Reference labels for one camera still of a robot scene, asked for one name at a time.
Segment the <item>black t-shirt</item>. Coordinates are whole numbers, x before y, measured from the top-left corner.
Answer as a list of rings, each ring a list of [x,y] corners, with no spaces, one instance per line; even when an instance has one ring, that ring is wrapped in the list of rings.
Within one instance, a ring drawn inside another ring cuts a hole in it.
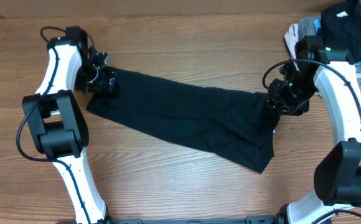
[[[266,93],[200,87],[116,69],[112,95],[87,111],[142,133],[212,152],[262,173],[274,156],[280,114]]]

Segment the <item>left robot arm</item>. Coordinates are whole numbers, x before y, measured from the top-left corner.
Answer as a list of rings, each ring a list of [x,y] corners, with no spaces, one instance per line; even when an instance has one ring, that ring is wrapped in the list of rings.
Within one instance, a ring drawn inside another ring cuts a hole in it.
[[[64,35],[46,41],[49,64],[35,94],[22,100],[24,118],[16,134],[21,148],[28,126],[35,148],[60,174],[75,211],[75,223],[112,223],[108,207],[98,193],[87,158],[87,122],[74,97],[83,93],[113,94],[116,73],[107,65],[110,55],[95,48],[92,37],[79,26],[66,27]]]

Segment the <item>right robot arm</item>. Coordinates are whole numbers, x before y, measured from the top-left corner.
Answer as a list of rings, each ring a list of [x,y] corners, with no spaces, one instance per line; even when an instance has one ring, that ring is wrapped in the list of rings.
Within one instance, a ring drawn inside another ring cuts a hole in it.
[[[296,58],[280,62],[282,80],[267,86],[268,104],[300,116],[321,95],[331,122],[334,148],[316,167],[314,186],[303,198],[283,205],[265,223],[330,223],[361,207],[361,92],[351,53],[307,35],[295,46]]]

